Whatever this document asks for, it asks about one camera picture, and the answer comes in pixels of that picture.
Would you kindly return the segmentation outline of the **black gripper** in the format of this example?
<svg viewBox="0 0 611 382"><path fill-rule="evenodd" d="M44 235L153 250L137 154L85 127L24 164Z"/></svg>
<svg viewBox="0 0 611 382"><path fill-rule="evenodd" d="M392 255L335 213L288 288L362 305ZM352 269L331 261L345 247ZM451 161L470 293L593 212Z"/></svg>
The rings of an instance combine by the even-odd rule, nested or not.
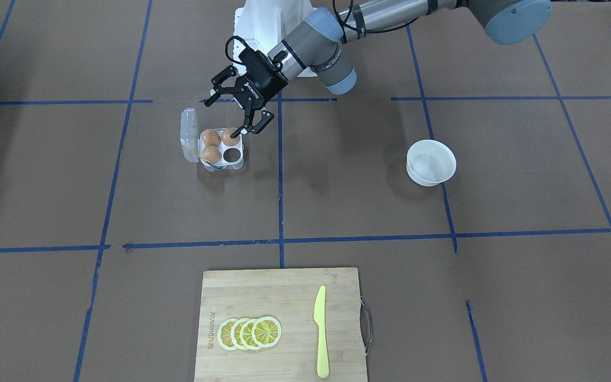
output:
<svg viewBox="0 0 611 382"><path fill-rule="evenodd" d="M239 58L231 58L233 65L224 68L211 79L211 95L204 101L205 107L210 107L223 95L234 95L239 106L245 110L242 126L236 128L233 137L244 134L260 134L264 128L275 118L274 113L267 109L260 109L270 99L275 97L289 83L281 72L281 63L274 63L269 56L260 50L244 49ZM245 73L238 75L235 86L245 88L245 92L238 92L235 86L224 87L223 83L237 75L236 68L244 67Z"/></svg>

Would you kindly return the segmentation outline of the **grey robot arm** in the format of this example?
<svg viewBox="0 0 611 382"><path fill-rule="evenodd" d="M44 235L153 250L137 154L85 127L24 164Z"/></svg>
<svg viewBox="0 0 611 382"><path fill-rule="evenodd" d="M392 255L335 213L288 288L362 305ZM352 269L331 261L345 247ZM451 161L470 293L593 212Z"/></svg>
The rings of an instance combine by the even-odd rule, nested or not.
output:
<svg viewBox="0 0 611 382"><path fill-rule="evenodd" d="M243 48L238 58L211 79L206 107L230 95L244 111L242 123L231 133L259 134L274 114L269 101L303 71L312 70L334 95L349 92L357 81L343 46L370 34L405 28L441 9L466 8L486 35L500 45L516 44L535 34L552 12L550 1L366 1L351 2L341 11L314 9L270 46L255 49L242 36L231 36Z"/></svg>

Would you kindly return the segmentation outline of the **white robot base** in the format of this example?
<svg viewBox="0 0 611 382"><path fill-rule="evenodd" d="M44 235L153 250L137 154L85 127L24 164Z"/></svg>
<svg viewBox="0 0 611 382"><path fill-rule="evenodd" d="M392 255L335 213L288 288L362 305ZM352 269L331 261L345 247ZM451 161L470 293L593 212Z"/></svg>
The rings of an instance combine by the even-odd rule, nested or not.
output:
<svg viewBox="0 0 611 382"><path fill-rule="evenodd" d="M314 10L310 1L246 1L234 12L233 35L272 57L270 51Z"/></svg>

